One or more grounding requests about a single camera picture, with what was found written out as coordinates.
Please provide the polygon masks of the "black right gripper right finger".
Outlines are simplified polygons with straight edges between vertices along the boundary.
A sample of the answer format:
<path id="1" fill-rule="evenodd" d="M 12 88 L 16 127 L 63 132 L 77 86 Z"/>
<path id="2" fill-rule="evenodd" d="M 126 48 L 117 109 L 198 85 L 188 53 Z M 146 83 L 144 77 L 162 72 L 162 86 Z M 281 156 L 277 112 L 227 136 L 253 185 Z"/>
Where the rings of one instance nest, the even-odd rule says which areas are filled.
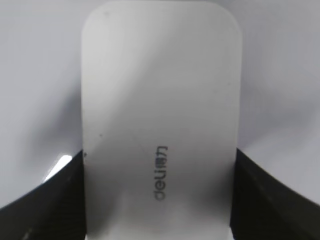
<path id="1" fill-rule="evenodd" d="M 235 240 L 318 240 L 320 206 L 237 150 L 230 228 Z"/>

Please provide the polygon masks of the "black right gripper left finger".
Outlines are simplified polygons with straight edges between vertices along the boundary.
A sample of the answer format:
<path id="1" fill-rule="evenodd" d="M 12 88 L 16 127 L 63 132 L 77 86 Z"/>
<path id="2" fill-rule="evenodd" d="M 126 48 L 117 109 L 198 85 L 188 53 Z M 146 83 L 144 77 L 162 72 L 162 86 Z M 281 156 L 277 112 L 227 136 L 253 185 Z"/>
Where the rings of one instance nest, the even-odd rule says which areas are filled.
<path id="1" fill-rule="evenodd" d="M 0 209 L 2 240 L 83 240 L 86 234 L 81 151 L 45 183 Z"/>

